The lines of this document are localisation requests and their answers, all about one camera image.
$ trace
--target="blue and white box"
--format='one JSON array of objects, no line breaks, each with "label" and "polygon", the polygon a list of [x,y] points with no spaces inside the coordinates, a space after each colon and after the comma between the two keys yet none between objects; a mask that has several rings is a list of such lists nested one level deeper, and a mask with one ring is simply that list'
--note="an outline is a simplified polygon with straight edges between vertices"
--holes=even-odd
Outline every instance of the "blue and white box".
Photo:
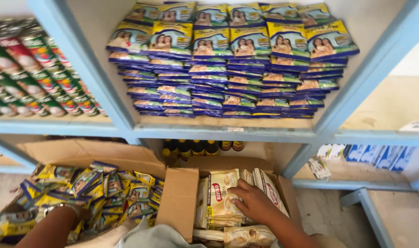
[{"label": "blue and white box", "polygon": [[403,171],[410,162],[416,147],[406,147],[390,167],[391,171]]},{"label": "blue and white box", "polygon": [[346,161],[347,162],[359,162],[364,151],[367,149],[368,145],[352,145],[352,147],[347,151]]},{"label": "blue and white box", "polygon": [[386,146],[377,155],[373,166],[381,169],[388,169],[399,155],[405,150],[405,146]]},{"label": "blue and white box", "polygon": [[360,162],[372,163],[385,146],[369,145],[361,156]]}]

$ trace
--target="light blue shelf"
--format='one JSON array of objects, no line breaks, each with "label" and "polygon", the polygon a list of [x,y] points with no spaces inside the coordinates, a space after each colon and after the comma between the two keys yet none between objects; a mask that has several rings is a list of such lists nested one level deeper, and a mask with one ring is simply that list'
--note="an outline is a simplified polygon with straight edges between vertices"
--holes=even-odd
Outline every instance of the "light blue shelf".
[{"label": "light blue shelf", "polygon": [[[94,11],[100,8],[96,4],[106,2],[70,0],[70,3],[71,6],[81,4],[84,8],[88,6],[87,4],[91,4],[92,8],[88,11]],[[122,1],[122,4],[124,3],[129,6],[132,4],[130,0]],[[378,41],[373,46],[366,47],[370,49],[368,55],[340,89],[321,118],[315,125],[311,125],[312,128],[243,127],[241,132],[230,132],[228,127],[220,126],[141,122],[141,117],[129,105],[128,99],[124,99],[122,92],[120,95],[120,91],[113,85],[113,80],[108,76],[104,61],[97,59],[99,50],[95,50],[89,45],[88,37],[95,33],[95,30],[81,28],[75,17],[80,13],[72,12],[65,0],[28,0],[28,4],[106,110],[111,122],[11,121],[3,119],[0,120],[0,133],[122,137],[130,144],[143,144],[141,138],[244,140],[303,144],[282,172],[286,178],[292,178],[322,144],[419,146],[419,133],[339,129],[387,74],[419,42],[419,0],[406,1]],[[119,3],[114,4],[115,6],[110,5],[110,7],[116,8]],[[122,19],[118,15],[125,15],[125,13],[117,14],[116,9],[111,9],[109,13],[117,16],[114,25],[117,25]],[[113,29],[110,29],[107,31],[107,37],[101,37],[101,40],[98,41],[101,42],[101,46],[98,47],[101,49],[105,47],[112,32]],[[11,158],[15,157],[16,152],[9,149],[8,144],[1,143],[0,148],[5,150],[5,155]],[[27,157],[20,156],[16,160],[24,161],[25,159]],[[322,189],[367,187],[369,189],[410,190],[410,186],[406,183],[387,185],[381,182],[335,181],[324,183],[316,180],[294,180],[294,185]]]}]

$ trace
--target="price tag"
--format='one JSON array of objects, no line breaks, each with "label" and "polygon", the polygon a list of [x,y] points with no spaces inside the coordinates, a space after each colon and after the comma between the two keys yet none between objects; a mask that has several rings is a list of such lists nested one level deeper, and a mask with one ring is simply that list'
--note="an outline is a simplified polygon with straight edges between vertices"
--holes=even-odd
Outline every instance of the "price tag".
[{"label": "price tag", "polygon": [[419,132],[419,121],[413,121],[403,126],[400,131]]},{"label": "price tag", "polygon": [[228,127],[229,132],[243,132],[243,127]]}]

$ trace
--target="person's right hand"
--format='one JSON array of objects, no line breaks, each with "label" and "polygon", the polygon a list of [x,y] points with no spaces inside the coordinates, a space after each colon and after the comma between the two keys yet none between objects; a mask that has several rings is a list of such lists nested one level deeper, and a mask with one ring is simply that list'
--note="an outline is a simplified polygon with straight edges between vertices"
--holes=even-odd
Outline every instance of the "person's right hand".
[{"label": "person's right hand", "polygon": [[284,215],[261,189],[243,179],[238,180],[237,187],[228,188],[228,192],[243,199],[243,202],[232,199],[231,203],[259,224],[269,225],[275,217]]}]

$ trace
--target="yellow bottle cap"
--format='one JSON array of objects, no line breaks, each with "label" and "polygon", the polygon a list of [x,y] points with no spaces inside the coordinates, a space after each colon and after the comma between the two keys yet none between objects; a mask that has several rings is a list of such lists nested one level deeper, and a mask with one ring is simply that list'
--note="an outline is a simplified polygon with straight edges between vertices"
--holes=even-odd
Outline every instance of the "yellow bottle cap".
[{"label": "yellow bottle cap", "polygon": [[165,148],[162,150],[162,155],[164,155],[165,157],[169,157],[171,155],[171,152],[168,148]]}]

